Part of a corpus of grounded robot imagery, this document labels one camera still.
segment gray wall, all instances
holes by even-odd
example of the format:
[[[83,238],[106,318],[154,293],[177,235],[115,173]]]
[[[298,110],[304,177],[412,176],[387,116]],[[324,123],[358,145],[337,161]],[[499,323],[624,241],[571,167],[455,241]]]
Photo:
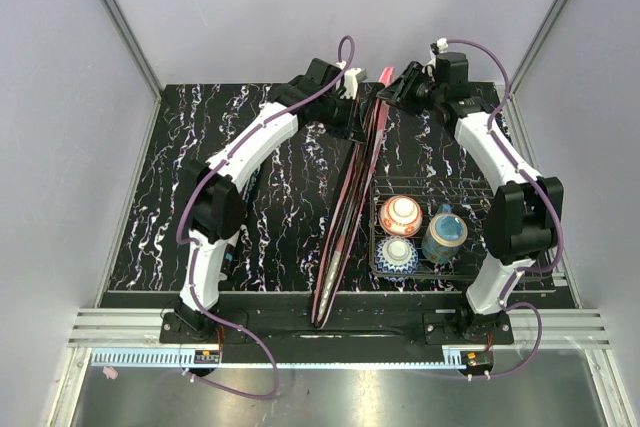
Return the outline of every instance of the gray wall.
[[[513,72],[552,0],[118,0],[161,81],[284,81],[313,57],[333,60],[344,34],[356,64],[377,78],[388,65],[429,58],[439,37],[495,49]],[[476,79],[498,79],[471,54]]]
[[[584,303],[602,310],[640,415],[640,3],[571,0],[517,96],[563,224]]]
[[[98,0],[0,0],[0,425],[38,424],[153,98]]]

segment black platform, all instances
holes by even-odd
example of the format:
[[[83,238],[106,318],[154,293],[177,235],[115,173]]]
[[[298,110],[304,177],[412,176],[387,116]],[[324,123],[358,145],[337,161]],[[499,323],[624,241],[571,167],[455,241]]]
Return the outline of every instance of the black platform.
[[[166,88],[102,307],[163,307],[176,298],[184,282],[188,257],[188,247],[178,247],[175,242],[183,207],[178,205],[184,194],[180,190],[182,169],[193,157],[206,160],[240,133],[257,115],[269,88],[268,84]],[[497,104],[492,84],[475,83],[473,89],[475,95]],[[428,114],[416,119],[391,109],[387,129],[378,175],[482,178],[475,162]],[[325,134],[321,125],[311,125],[282,144],[264,162],[250,197],[249,216],[231,275],[221,284],[221,290],[312,291],[329,207],[347,149],[346,141]],[[340,286],[342,291],[436,291],[434,294],[439,298],[458,297],[456,292],[438,292],[451,288],[442,282],[391,283],[372,275],[369,217],[369,208],[365,206]],[[462,255],[453,269],[477,272],[482,258],[482,252]],[[554,305],[573,306],[566,288],[551,293],[558,289],[550,278],[529,280],[526,290],[548,294],[524,294],[533,296],[531,300],[548,302],[553,296],[558,299],[553,301]],[[262,296],[246,297],[254,301]],[[271,303],[273,296],[268,297],[264,301]]]

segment blue and white bowl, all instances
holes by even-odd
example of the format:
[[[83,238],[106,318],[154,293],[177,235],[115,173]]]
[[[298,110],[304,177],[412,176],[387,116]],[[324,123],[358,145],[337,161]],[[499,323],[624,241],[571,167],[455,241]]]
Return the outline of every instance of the blue and white bowl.
[[[390,274],[413,274],[420,262],[418,251],[409,239],[386,237],[376,244],[376,268],[379,272]],[[384,277],[391,282],[402,282],[402,277]]]

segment dish rack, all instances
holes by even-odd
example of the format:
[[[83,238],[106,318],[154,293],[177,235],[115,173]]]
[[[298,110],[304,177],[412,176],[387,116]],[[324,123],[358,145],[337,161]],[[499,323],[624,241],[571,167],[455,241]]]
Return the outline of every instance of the dish rack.
[[[451,177],[375,177],[370,187],[370,237],[369,262],[373,275],[380,278],[389,277],[389,272],[377,269],[375,263],[376,243],[387,237],[378,219],[380,207],[395,195],[406,195],[415,200],[422,210],[422,226],[415,235],[407,237],[418,250],[420,265],[411,274],[393,273],[396,279],[442,280],[447,282],[471,283],[476,279],[482,258],[484,258],[484,242],[482,222],[487,217],[493,192],[485,179],[459,179]],[[429,221],[436,215],[438,207],[444,203],[451,204],[453,213],[460,216],[469,231],[467,240],[453,260],[447,264],[437,265],[428,261],[420,245]],[[466,259],[466,265],[458,268],[457,262]]]

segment floor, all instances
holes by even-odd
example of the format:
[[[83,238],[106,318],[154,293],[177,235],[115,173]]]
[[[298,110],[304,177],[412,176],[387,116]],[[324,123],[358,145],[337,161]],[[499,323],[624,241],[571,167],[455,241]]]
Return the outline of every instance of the floor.
[[[520,361],[515,352],[500,352],[496,369]],[[526,371],[490,383],[426,371],[288,370],[273,401],[190,384],[179,370],[119,370],[116,380],[89,370],[75,427],[606,425],[586,361],[575,351],[539,352]],[[211,378],[266,392],[273,377],[268,370],[221,369]]]
[[[191,158],[205,160],[246,127],[264,102],[268,84],[168,86],[144,161],[133,206],[108,282],[112,293],[179,291],[188,247],[178,248],[175,231],[186,203],[183,168]],[[474,84],[475,95],[492,103],[490,83]],[[459,188],[460,179],[482,175],[429,115],[414,119],[391,109],[388,133],[378,163],[378,185],[388,176],[427,179],[442,197]],[[322,125],[302,129],[262,165],[249,197],[249,215],[241,245],[222,290],[309,292],[332,195],[348,143],[325,134]],[[469,208],[481,218],[486,208]],[[368,208],[362,218],[341,290],[432,291],[456,288],[439,280],[391,283],[376,278],[369,265]],[[481,229],[470,238],[444,273],[475,275],[485,255]],[[539,287],[548,287],[538,283]],[[529,290],[535,285],[527,284]]]

